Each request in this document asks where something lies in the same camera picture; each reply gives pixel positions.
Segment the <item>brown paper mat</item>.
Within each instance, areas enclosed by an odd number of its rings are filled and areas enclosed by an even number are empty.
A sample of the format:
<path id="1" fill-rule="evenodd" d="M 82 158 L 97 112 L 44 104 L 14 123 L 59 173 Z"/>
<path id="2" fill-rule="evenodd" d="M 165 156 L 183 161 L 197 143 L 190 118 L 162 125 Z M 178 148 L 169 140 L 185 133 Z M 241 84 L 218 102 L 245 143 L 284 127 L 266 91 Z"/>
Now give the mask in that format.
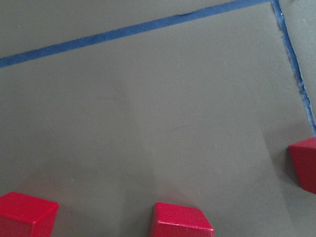
<path id="1" fill-rule="evenodd" d="M 273 1 L 0 67 L 0 192 L 59 203 L 55 237 L 146 237 L 156 202 L 218 237 L 313 237 L 288 146 L 314 135 L 316 3 Z"/>

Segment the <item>red block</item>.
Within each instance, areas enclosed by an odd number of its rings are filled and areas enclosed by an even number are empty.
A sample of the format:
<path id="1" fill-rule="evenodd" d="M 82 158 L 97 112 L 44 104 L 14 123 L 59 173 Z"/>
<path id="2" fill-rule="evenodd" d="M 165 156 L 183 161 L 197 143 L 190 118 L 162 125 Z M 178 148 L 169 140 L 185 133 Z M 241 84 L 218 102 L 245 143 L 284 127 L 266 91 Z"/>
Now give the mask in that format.
<path id="1" fill-rule="evenodd" d="M 10 192 L 0 197 L 0 235 L 2 237 L 49 237 L 59 204 Z"/>
<path id="2" fill-rule="evenodd" d="M 316 193 L 316 138 L 309 138 L 288 146 L 301 188 Z"/>
<path id="3" fill-rule="evenodd" d="M 214 229 L 204 213 L 193 207 L 157 202 L 150 237 L 213 237 Z"/>

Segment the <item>blue tape line crosswise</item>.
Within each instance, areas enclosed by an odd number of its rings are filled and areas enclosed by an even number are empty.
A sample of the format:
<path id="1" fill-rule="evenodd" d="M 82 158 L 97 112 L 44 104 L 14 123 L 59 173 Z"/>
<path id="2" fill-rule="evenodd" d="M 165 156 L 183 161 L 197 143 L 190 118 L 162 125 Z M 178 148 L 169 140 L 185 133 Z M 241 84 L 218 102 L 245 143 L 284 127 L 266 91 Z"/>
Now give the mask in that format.
<path id="1" fill-rule="evenodd" d="M 116 40 L 148 31 L 157 30 L 160 28 L 169 27 L 172 25 L 177 25 L 221 13 L 226 13 L 237 9 L 262 4 L 264 2 L 264 0 L 234 0 L 231 2 L 226 2 L 215 6 L 201 8 L 189 13 L 168 16 L 161 19 L 147 21 L 136 25 L 131 25 L 127 27 L 102 32 L 95 35 L 82 37 L 79 39 L 65 41 L 50 46 L 3 57 L 0 59 L 0 67 L 5 68 L 27 61 L 63 53 L 66 51 L 103 43 L 106 41 Z"/>

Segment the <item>blue tape line lengthwise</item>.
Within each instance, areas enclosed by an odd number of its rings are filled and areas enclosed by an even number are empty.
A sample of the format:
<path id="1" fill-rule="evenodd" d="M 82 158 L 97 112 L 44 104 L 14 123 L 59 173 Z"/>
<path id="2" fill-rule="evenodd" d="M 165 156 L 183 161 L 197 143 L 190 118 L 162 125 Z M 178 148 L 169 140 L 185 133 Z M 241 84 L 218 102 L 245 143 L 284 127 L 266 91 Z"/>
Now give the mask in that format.
<path id="1" fill-rule="evenodd" d="M 298 57 L 296 55 L 296 52 L 293 48 L 289 33 L 288 33 L 288 29 L 287 29 L 287 25 L 286 25 L 286 20 L 285 20 L 285 16 L 283 14 L 283 11 L 281 9 L 280 3 L 278 0 L 271 0 L 271 4 L 272 7 L 274 9 L 274 14 L 278 23 L 278 26 L 280 28 L 280 30 L 283 33 L 283 43 L 285 46 L 285 49 L 287 51 L 288 54 L 288 58 L 292 67 L 292 71 L 294 73 L 294 76 L 296 78 L 297 81 L 297 86 L 299 89 L 299 93 L 300 93 L 300 97 L 304 106 L 304 110 L 307 116 L 307 120 L 311 129 L 311 133 L 312 135 L 315 137 L 316 136 L 316 119 L 315 116 L 313 114 L 313 109 L 312 109 L 312 103 L 311 100 L 309 98 L 309 94 L 308 94 L 308 90 L 305 86 L 305 82 L 304 79 L 302 77 L 302 73 L 301 73 L 301 69 L 300 69 L 300 65 L 299 65 L 299 60 Z"/>

